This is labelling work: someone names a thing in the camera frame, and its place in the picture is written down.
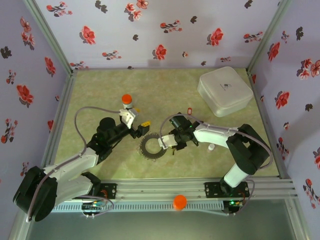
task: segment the floral wallpaper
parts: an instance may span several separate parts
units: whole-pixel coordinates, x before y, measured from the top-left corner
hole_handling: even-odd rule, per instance
[[[320,235],[319,8],[319,1],[292,1],[251,71],[312,239]]]
[[[55,6],[58,14],[63,10],[59,8]],[[5,205],[0,207],[0,239],[4,240],[18,211],[14,194],[28,169],[42,162],[67,73],[23,1],[1,3],[0,28],[0,201]]]
[[[279,0],[35,2],[71,68],[134,69],[246,68]]]

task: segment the orange cap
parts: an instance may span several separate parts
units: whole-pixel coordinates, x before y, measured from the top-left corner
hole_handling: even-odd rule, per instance
[[[183,195],[178,195],[173,200],[173,207],[177,211],[181,211],[187,205],[187,199]]]
[[[124,104],[130,104],[132,103],[132,97],[129,94],[125,94],[122,96],[122,102]]]

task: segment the green textured floor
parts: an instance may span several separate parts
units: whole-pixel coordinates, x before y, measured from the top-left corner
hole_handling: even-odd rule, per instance
[[[55,162],[70,157],[81,151],[83,143],[73,125],[76,111],[84,106],[96,106],[109,110],[121,109],[123,94],[131,94],[134,107],[140,109],[137,124],[151,121],[150,132],[159,132],[163,120],[177,112],[187,113],[192,108],[192,115],[210,124],[240,127],[250,124],[268,143],[263,123],[255,99],[238,112],[225,117],[216,117],[201,96],[197,87],[199,77],[214,69],[150,69],[150,70],[85,70],[77,74],[68,112],[63,126]],[[235,69],[248,84],[246,70]],[[119,123],[119,116],[98,110],[86,109],[78,115],[80,132],[89,141],[96,132],[99,121],[113,117]],[[163,134],[172,130],[168,122]],[[192,178],[222,177],[235,163],[229,150],[217,146],[207,152],[208,143],[176,151],[172,155],[169,149],[156,162],[143,158],[137,151],[141,139],[125,137],[116,146],[111,155],[90,172],[102,180],[132,178]],[[267,169],[258,171],[255,176],[276,176],[275,163]]]

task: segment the gear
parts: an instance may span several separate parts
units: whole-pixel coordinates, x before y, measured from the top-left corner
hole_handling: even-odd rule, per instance
[[[161,150],[157,153],[148,152],[146,149],[146,144],[150,139],[159,139],[159,138],[160,138],[159,134],[155,132],[152,132],[143,137],[143,139],[140,142],[139,150],[140,150],[140,153],[145,158],[155,160],[162,157],[166,153],[167,149],[163,149],[163,148],[161,148]]]

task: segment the robotic arm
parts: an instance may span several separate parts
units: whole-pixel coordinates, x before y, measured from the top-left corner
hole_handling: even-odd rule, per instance
[[[102,161],[112,152],[112,149],[127,135],[132,138],[144,136],[150,127],[150,122],[145,122],[135,129],[133,122],[138,116],[134,108],[120,110],[120,124],[111,117],[103,118],[86,145],[83,154],[76,154],[62,163],[40,169],[32,167],[20,184],[13,202],[28,213],[32,198],[41,180],[58,166],[43,182],[32,208],[32,218],[38,222],[44,219],[52,209],[67,200],[82,196],[96,196],[100,189],[101,181],[90,172],[85,172]]]
[[[169,120],[174,129],[169,135],[158,139],[159,145],[164,149],[171,147],[181,150],[187,146],[186,142],[192,141],[196,146],[199,143],[212,143],[228,148],[235,164],[220,181],[221,191],[227,196],[232,195],[249,175],[255,174],[269,157],[268,151],[253,139],[267,146],[266,143],[248,124],[238,128],[215,127],[198,121],[191,123],[179,114]]]

